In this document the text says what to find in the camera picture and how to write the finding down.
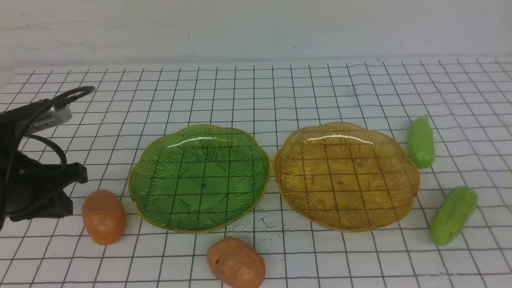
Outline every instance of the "green plate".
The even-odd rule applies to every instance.
[[[130,171],[128,189],[147,222],[203,233],[249,213],[269,177],[270,159],[251,135],[201,124],[149,145]]]

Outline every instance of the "white wall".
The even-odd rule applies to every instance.
[[[511,0],[2,0],[0,67],[512,53]]]

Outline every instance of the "plate rim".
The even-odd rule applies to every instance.
[[[142,212],[140,212],[139,210],[139,207],[137,205],[137,201],[135,201],[135,199],[133,198],[133,192],[132,192],[132,189],[130,188],[130,182],[131,182],[131,179],[132,179],[132,173],[133,171],[136,169],[136,167],[140,164],[142,158],[144,157],[145,153],[147,152],[148,148],[151,147],[154,143],[160,141],[161,139],[164,139],[166,137],[169,137],[169,136],[172,136],[172,135],[176,135],[176,134],[179,134],[179,133],[182,133],[184,132],[185,130],[188,130],[190,129],[191,127],[198,127],[198,126],[207,126],[207,127],[216,127],[216,128],[220,128],[220,129],[223,129],[223,130],[236,130],[236,131],[240,131],[240,132],[243,132],[244,134],[246,134],[247,136],[249,136],[252,141],[254,142],[254,146],[257,148],[257,149],[260,149],[263,154],[265,155],[265,157],[267,158],[267,163],[269,165],[269,169],[268,169],[268,173],[267,173],[267,177],[265,179],[265,185],[263,187],[263,191],[261,193],[261,196],[255,201],[254,205],[247,210],[247,212],[243,213],[240,217],[238,218],[235,218],[233,220],[230,220],[220,226],[217,226],[215,228],[211,228],[211,229],[208,229],[208,230],[200,230],[200,231],[188,231],[188,230],[177,230],[177,229],[171,229],[171,228],[168,228],[168,227],[165,227],[165,226],[162,226],[162,225],[158,225],[156,223],[153,223],[152,221],[149,221],[149,219],[147,219],[144,214]],[[149,224],[153,225],[153,226],[156,226],[156,227],[159,227],[159,228],[162,228],[162,229],[165,229],[165,230],[168,230],[168,231],[174,231],[174,232],[178,232],[178,233],[188,233],[188,234],[202,234],[202,233],[208,233],[208,232],[212,232],[212,231],[216,231],[216,230],[219,230],[219,229],[222,229],[228,225],[230,225],[231,223],[245,217],[247,214],[249,214],[252,210],[254,210],[254,208],[261,202],[261,200],[263,199],[263,197],[265,196],[266,192],[267,192],[267,189],[268,189],[268,183],[269,183],[269,180],[270,180],[270,176],[271,174],[273,173],[273,170],[272,170],[272,163],[273,161],[270,159],[270,156],[268,155],[267,151],[265,151],[265,149],[263,149],[259,143],[256,141],[256,139],[249,133],[247,133],[246,131],[242,130],[242,129],[238,129],[238,128],[234,128],[234,127],[222,127],[222,126],[218,126],[218,125],[213,125],[213,124],[194,124],[194,125],[190,125],[190,126],[187,126],[185,128],[182,128],[180,130],[178,130],[177,132],[174,132],[174,133],[170,133],[170,134],[166,134],[166,135],[163,135],[161,137],[158,137],[157,139],[153,140],[145,149],[144,151],[142,152],[142,154],[140,155],[140,158],[139,160],[133,165],[133,167],[130,169],[130,172],[128,173],[128,178],[127,178],[127,181],[126,181],[126,186],[127,186],[127,189],[128,189],[128,194],[130,195],[130,198],[132,200],[132,202],[134,203],[134,207],[135,207],[135,211],[137,212],[137,214],[139,214],[139,216],[144,219],[146,222],[148,222]]]
[[[400,215],[398,218],[396,218],[396,220],[392,221],[392,222],[389,222],[387,224],[384,224],[384,225],[379,225],[377,227],[374,227],[374,226],[368,226],[368,227],[365,227],[363,229],[345,229],[345,228],[341,228],[341,227],[335,227],[335,226],[332,226],[332,225],[329,225],[329,224],[326,224],[325,222],[319,220],[319,219],[313,219],[312,217],[308,217],[306,216],[304,213],[300,212],[296,207],[294,207],[292,205],[292,203],[290,203],[287,199],[287,197],[285,197],[284,193],[283,193],[283,189],[281,187],[281,183],[280,181],[278,181],[278,177],[276,177],[276,171],[275,171],[275,160],[276,158],[278,157],[278,155],[280,154],[280,152],[283,151],[283,148],[286,146],[286,144],[288,144],[290,142],[290,139],[292,138],[293,135],[295,135],[296,133],[299,133],[301,131],[304,131],[306,129],[311,129],[311,128],[320,128],[320,127],[324,127],[324,126],[327,126],[327,125],[332,125],[332,124],[349,124],[351,126],[354,126],[354,127],[357,127],[357,128],[361,128],[363,130],[366,130],[366,131],[372,131],[374,133],[377,133],[377,134],[380,134],[380,135],[383,135],[389,139],[391,139],[393,141],[394,144],[396,144],[396,146],[398,146],[400,148],[400,151],[402,151],[402,155],[403,155],[403,158],[405,161],[409,162],[409,164],[411,164],[412,167],[414,167],[414,174],[416,174],[418,177],[417,177],[417,186],[418,186],[418,191],[415,192],[415,195],[414,197],[411,197],[411,204],[408,206],[406,212],[404,212],[403,215]],[[382,227],[386,227],[388,225],[391,225],[393,223],[397,223],[399,222],[400,220],[402,220],[403,218],[405,218],[409,212],[412,210],[412,208],[414,207],[414,203],[415,203],[415,199],[416,199],[416,196],[418,195],[418,192],[419,192],[419,189],[420,189],[420,186],[421,186],[421,174],[419,172],[419,170],[416,168],[416,165],[414,165],[414,163],[412,162],[412,160],[409,158],[409,156],[407,155],[407,152],[405,151],[405,149],[398,143],[396,142],[395,139],[393,139],[391,136],[387,135],[387,134],[384,134],[382,132],[379,132],[379,131],[376,131],[376,130],[371,130],[371,129],[367,129],[365,127],[362,127],[360,125],[357,125],[357,124],[354,124],[354,123],[350,123],[350,122],[345,122],[345,121],[333,121],[333,122],[328,122],[328,123],[324,123],[324,124],[321,124],[321,125],[316,125],[316,126],[307,126],[307,127],[303,127],[303,128],[300,128],[298,130],[296,130],[295,132],[291,133],[287,138],[286,140],[284,141],[283,145],[281,146],[280,149],[278,149],[278,151],[276,152],[275,156],[274,156],[274,160],[272,161],[272,172],[274,174],[274,178],[275,178],[275,182],[277,183],[278,185],[278,189],[279,189],[279,194],[281,195],[281,197],[284,199],[284,201],[295,211],[297,212],[298,214],[300,214],[301,216],[315,222],[315,223],[318,223],[324,227],[327,227],[329,229],[332,229],[332,230],[336,230],[336,231],[340,231],[340,232],[347,232],[347,233],[355,233],[355,232],[366,232],[366,231],[371,231],[371,230],[375,230],[375,229],[378,229],[378,228],[382,228]]]

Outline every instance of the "black cable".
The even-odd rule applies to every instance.
[[[89,95],[90,93],[94,92],[96,88],[92,86],[84,86],[84,87],[78,87],[75,89],[71,89],[69,91],[66,91],[60,95],[57,95],[55,98],[48,101],[43,107],[41,107],[39,110],[37,110],[32,117],[28,119],[28,121],[25,123],[25,125],[19,130],[18,134],[15,135],[15,141],[14,145],[12,147],[11,154],[9,155],[9,160],[7,161],[7,171],[5,174],[5,180],[4,180],[4,189],[0,191],[0,230],[4,227],[5,218],[6,218],[6,202],[7,202],[7,196],[8,196],[8,190],[9,190],[9,180],[11,178],[11,170],[14,163],[14,156],[16,154],[16,151],[18,150],[19,144],[21,143],[23,137],[25,136],[26,132],[32,125],[32,123],[38,119],[43,113],[50,110],[54,105],[58,107],[64,107],[70,102],[68,102],[68,98],[71,95],[74,95],[76,93],[80,93],[78,95],[75,95],[74,97],[71,97],[73,101],[84,97],[86,95]]]
[[[66,154],[64,153],[64,151],[62,150],[61,147],[59,147],[59,145],[55,144],[54,142],[52,142],[51,140],[49,139],[46,139],[44,137],[41,137],[39,135],[27,135],[26,136],[27,138],[32,138],[32,139],[35,139],[39,142],[42,142],[43,144],[45,144],[46,146],[50,147],[50,149],[53,150],[53,152],[55,152],[55,154],[57,154],[57,156],[59,156],[59,160],[60,160],[60,165],[59,165],[59,168],[58,169],[55,169],[55,170],[44,170],[44,171],[38,171],[39,173],[41,174],[44,174],[45,176],[55,176],[55,175],[58,175],[60,174],[62,171],[64,171],[64,169],[66,168],[66,164],[68,164],[68,159],[66,158]]]

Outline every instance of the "plastic vegetable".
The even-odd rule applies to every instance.
[[[233,288],[258,288],[265,279],[265,261],[248,243],[226,237],[206,252],[213,275]]]
[[[409,158],[418,169],[432,165],[435,158],[434,134],[427,114],[412,121],[408,131]]]
[[[477,206],[478,195],[465,186],[453,188],[430,225],[430,236],[439,246],[445,246],[459,235]]]
[[[91,239],[99,245],[115,243],[126,228],[126,213],[116,194],[98,190],[82,205],[83,225]]]

